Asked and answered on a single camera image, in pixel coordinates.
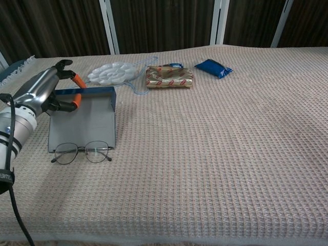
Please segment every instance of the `brown curtain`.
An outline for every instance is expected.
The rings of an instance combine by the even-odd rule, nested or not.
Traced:
[[[109,54],[98,0],[1,0],[0,51],[36,57]]]
[[[285,0],[230,0],[223,43],[270,47]]]
[[[210,44],[214,0],[111,0],[121,54]]]
[[[278,47],[328,46],[328,1],[295,0]]]

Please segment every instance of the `eyeglasses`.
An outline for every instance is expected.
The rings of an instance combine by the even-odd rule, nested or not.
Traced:
[[[112,158],[107,156],[108,151],[112,149],[104,141],[92,141],[86,144],[85,147],[79,147],[72,142],[62,143],[55,150],[55,158],[51,163],[58,162],[59,164],[69,164],[77,156],[78,152],[85,152],[87,159],[92,163],[104,161],[112,161]]]

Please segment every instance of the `gold wrapper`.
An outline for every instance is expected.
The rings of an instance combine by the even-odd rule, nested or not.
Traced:
[[[148,88],[193,87],[194,75],[188,68],[149,66],[146,70]]]

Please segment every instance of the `textured bedspread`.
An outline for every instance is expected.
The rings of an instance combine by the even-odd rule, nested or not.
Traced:
[[[69,68],[86,79],[102,64],[151,55],[73,57]],[[328,48],[154,55],[157,64],[189,68],[212,58],[234,71],[219,80],[192,68],[193,88],[146,96],[118,88],[111,163],[84,155],[50,163],[49,116],[41,115],[14,162],[17,203],[34,239],[328,245]],[[14,93],[58,60],[37,59],[0,91]],[[0,204],[0,240],[24,239],[8,193]]]

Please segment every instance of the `glasses lens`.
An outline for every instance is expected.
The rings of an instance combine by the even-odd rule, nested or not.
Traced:
[[[55,151],[55,157],[59,164],[71,163],[77,153],[77,145],[67,142],[58,145]]]
[[[86,156],[93,163],[103,161],[108,154],[108,145],[103,141],[94,141],[86,145]]]

